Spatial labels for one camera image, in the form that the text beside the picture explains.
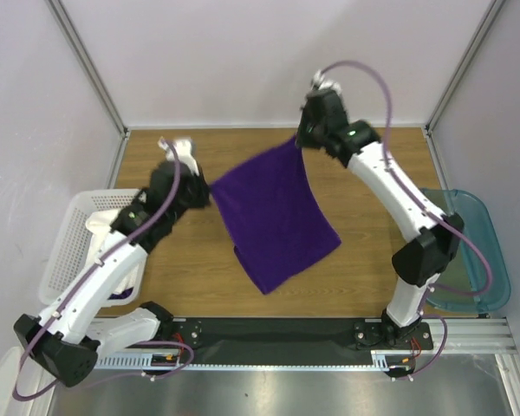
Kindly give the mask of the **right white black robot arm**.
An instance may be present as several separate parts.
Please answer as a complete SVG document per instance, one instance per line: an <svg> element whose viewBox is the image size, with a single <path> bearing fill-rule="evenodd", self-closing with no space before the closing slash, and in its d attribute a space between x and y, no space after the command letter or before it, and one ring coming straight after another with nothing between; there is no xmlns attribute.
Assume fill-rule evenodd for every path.
<svg viewBox="0 0 520 416"><path fill-rule="evenodd" d="M381 316L382 340L402 348L413 338L430 286L457 254L464 221L446 215L390 156L378 133L364 120L351 122L340 94L332 87L306 95L296 134L302 148L322 149L356 175L383 204L405 244L392 256L398 277L391 302Z"/></svg>

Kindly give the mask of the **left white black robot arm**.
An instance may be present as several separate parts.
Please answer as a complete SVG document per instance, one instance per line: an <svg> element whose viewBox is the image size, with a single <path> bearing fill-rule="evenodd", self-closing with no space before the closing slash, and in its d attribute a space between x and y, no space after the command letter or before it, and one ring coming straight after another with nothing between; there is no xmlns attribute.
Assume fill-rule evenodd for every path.
<svg viewBox="0 0 520 416"><path fill-rule="evenodd" d="M96 362L141 342L163 347L173 337L173 316L156 302L103 328L91 322L120 282L143 263L190 209L209 205L209 187L194 159L161 162L147 187L110 224L98 257L39 315L21 315L14 331L32 359L66 387L81 383Z"/></svg>

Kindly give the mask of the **purple towel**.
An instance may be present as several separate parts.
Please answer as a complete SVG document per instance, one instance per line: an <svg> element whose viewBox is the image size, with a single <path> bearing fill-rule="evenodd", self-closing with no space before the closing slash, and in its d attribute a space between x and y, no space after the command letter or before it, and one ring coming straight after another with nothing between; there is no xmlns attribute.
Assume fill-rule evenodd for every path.
<svg viewBox="0 0 520 416"><path fill-rule="evenodd" d="M112 294L110 300L125 300L133 293L133 288L125 289L119 294Z"/></svg>
<svg viewBox="0 0 520 416"><path fill-rule="evenodd" d="M237 260L264 295L341 245L293 139L229 170L211 183L211 195Z"/></svg>

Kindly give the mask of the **white towel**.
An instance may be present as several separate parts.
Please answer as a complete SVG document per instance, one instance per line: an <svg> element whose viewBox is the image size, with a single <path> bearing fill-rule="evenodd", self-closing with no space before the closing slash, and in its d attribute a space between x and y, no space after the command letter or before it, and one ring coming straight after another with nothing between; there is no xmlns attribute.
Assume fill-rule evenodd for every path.
<svg viewBox="0 0 520 416"><path fill-rule="evenodd" d="M92 234L85 265L90 265L98 255L108 233L110 224L116 219L120 209L95 211L86 220L86 229ZM124 277L121 283L114 290L113 294L119 294L125 289L135 288L140 275L140 264L136 265L132 271Z"/></svg>

